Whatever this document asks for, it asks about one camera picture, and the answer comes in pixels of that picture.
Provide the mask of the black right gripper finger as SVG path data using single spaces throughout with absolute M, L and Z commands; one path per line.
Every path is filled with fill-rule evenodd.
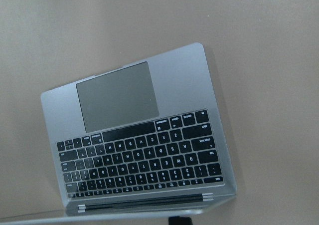
M 169 217 L 168 225 L 193 225 L 190 217 Z

